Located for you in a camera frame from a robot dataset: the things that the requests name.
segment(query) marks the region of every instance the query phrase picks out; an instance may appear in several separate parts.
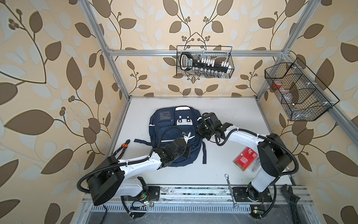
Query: wire basket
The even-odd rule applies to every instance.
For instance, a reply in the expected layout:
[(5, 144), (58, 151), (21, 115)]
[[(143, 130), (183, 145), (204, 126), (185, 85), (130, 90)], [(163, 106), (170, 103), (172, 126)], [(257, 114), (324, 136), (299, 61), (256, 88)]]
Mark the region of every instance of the wire basket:
[(205, 78), (231, 78), (234, 63), (229, 46), (176, 47), (176, 73)]
[[(301, 65), (309, 69), (315, 81), (306, 77)], [(293, 63), (283, 62), (265, 69), (265, 79), (290, 121), (314, 121), (339, 102), (338, 97), (299, 58)]]

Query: metal base plate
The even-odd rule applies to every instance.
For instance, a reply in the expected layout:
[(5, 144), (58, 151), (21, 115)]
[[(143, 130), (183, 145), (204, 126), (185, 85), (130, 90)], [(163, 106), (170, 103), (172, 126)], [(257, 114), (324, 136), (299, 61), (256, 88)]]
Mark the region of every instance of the metal base plate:
[[(236, 202), (252, 202), (245, 195), (246, 189), (247, 189), (247, 187), (233, 187), (232, 188)], [(263, 202), (272, 202), (271, 194), (270, 194), (270, 191), (268, 190), (268, 188), (266, 188), (263, 191), (262, 195), (264, 195)]]

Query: leaf pattern wallpaper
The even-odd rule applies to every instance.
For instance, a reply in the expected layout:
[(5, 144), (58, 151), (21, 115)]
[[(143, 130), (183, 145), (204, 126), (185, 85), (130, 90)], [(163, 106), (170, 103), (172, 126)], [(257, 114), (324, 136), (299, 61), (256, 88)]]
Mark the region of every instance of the leaf pattern wallpaper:
[[(336, 106), (356, 125), (357, 12), (356, 1), (322, 0), (291, 51), (317, 74), (321, 81), (312, 78), (323, 89), (327, 85), (339, 97)], [(358, 147), (329, 113), (313, 122), (288, 121), (272, 90), (260, 103), (273, 131), (299, 160), (295, 177), (308, 187), (322, 221), (358, 223)]]
[(176, 74), (175, 60), (169, 57), (119, 56), (117, 68), (132, 96), (255, 96), (264, 82), (264, 69), (272, 57), (233, 57), (231, 78), (195, 77)]
[(281, 50), (308, 0), (89, 0), (112, 49)]
[(0, 15), (0, 222), (68, 224), (125, 100), (77, 1)]

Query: black cable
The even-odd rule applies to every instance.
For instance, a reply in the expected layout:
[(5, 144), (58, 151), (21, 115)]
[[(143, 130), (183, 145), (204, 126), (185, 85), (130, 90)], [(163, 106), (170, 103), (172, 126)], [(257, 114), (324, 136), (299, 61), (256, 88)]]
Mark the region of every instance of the black cable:
[(88, 179), (88, 178), (90, 178), (91, 176), (93, 176), (93, 175), (95, 175), (96, 173), (99, 173), (99, 172), (108, 171), (108, 170), (115, 169), (115, 168), (118, 168), (118, 167), (121, 167), (121, 166), (128, 166), (128, 165), (133, 165), (133, 164), (145, 162), (145, 161), (149, 160), (149, 158), (152, 156), (152, 153), (153, 153), (153, 149), (150, 151), (148, 157), (146, 157), (146, 158), (143, 158), (143, 159), (140, 159), (140, 160), (135, 160), (135, 161), (130, 161), (130, 162), (128, 162), (128, 163), (126, 163), (126, 162), (117, 163), (117, 164), (113, 164), (113, 165), (110, 165), (110, 166), (107, 166), (107, 167), (103, 167), (103, 168), (94, 170), (94, 171), (92, 171), (92, 172), (90, 172), (90, 173), (84, 175), (83, 177), (81, 177), (81, 179), (78, 180), (78, 182), (77, 182), (77, 189), (78, 189), (79, 191), (81, 191), (81, 192), (84, 192), (84, 193), (90, 193), (90, 190), (89, 190), (89, 189), (83, 188), (83, 187), (81, 186), (82, 182), (83, 182), (85, 179)]
[(271, 205), (269, 206), (269, 208), (265, 211), (265, 213), (263, 213), (262, 215), (260, 215), (259, 217), (254, 217), (252, 216), (252, 214), (250, 214), (254, 219), (262, 219), (264, 218), (268, 212), (271, 210), (271, 208), (274, 206), (275, 201), (276, 201), (276, 195), (277, 195), (277, 189), (276, 189), (276, 185), (274, 184), (274, 198), (272, 199)]
[(246, 130), (246, 129), (236, 128), (236, 129), (231, 130), (231, 131), (227, 134), (225, 140), (224, 140), (222, 143), (219, 143), (219, 142), (217, 141), (217, 138), (218, 138), (218, 137), (215, 135), (216, 144), (217, 144), (218, 146), (224, 145), (224, 144), (227, 142), (227, 140), (229, 139), (229, 136), (231, 135), (231, 133), (236, 132), (236, 131), (247, 132), (247, 133), (249, 133), (249, 134), (251, 134), (251, 135), (253, 135), (253, 136), (257, 136), (258, 138), (261, 138), (261, 139), (263, 139), (263, 140), (267, 140), (267, 141), (269, 141), (270, 143), (272, 143), (272, 144), (274, 144), (274, 145), (276, 145), (276, 146), (282, 148), (282, 149), (288, 154), (288, 156), (292, 159), (293, 163), (295, 164), (295, 168), (294, 168), (292, 171), (283, 172), (283, 173), (281, 174), (281, 176), (297, 173), (298, 168), (299, 168), (298, 161), (297, 161), (296, 157), (292, 154), (292, 152), (291, 152), (290, 150), (288, 150), (285, 146), (281, 145), (280, 143), (276, 142), (275, 140), (270, 139), (270, 138), (267, 138), (267, 137), (262, 136), (262, 135), (257, 135), (255, 132), (252, 132), (252, 131), (249, 131), (249, 130)]
[(165, 134), (168, 130), (170, 130), (170, 129), (172, 129), (172, 128), (178, 129), (178, 130), (180, 131), (180, 134), (181, 134), (182, 138), (184, 138), (184, 135), (183, 135), (182, 130), (181, 130), (180, 128), (178, 128), (177, 126), (172, 126), (172, 127), (168, 128), (168, 129), (166, 129), (166, 130), (163, 132), (163, 134), (161, 134), (161, 137), (160, 137), (160, 140), (159, 140), (159, 142), (158, 142), (157, 148), (160, 147), (160, 144), (161, 144), (161, 141), (162, 141), (162, 139), (163, 139), (164, 134)]
[(105, 214), (103, 215), (103, 218), (102, 218), (102, 220), (101, 220), (101, 222), (100, 222), (100, 224), (102, 224), (103, 223), (103, 221), (105, 220), (105, 217), (106, 217), (106, 214), (107, 214), (107, 208), (105, 207), (105, 205), (103, 205), (103, 207), (105, 208)]

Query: white table surface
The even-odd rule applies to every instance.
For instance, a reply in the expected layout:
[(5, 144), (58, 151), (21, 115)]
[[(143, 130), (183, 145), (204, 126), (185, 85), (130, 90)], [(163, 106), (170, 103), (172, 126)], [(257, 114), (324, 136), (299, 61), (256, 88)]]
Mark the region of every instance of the white table surface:
[[(122, 159), (135, 158), (148, 154), (151, 146), (133, 142), (135, 138), (150, 141), (148, 124), (153, 113), (160, 108), (172, 106), (191, 106), (200, 111), (214, 112), (222, 122), (251, 130), (255, 133), (269, 134), (261, 112), (254, 98), (133, 98), (130, 102), (115, 149), (127, 139), (131, 142)], [(242, 172), (233, 160), (245, 149), (237, 142), (227, 141), (223, 146), (204, 139), (207, 150), (207, 163), (202, 164), (203, 151), (200, 150), (194, 163), (184, 167), (165, 167), (142, 173), (147, 184), (170, 185), (226, 185), (224, 174), (229, 174), (232, 185), (247, 185), (257, 174), (249, 170)], [(281, 177), (278, 185), (291, 185), (289, 177)]]

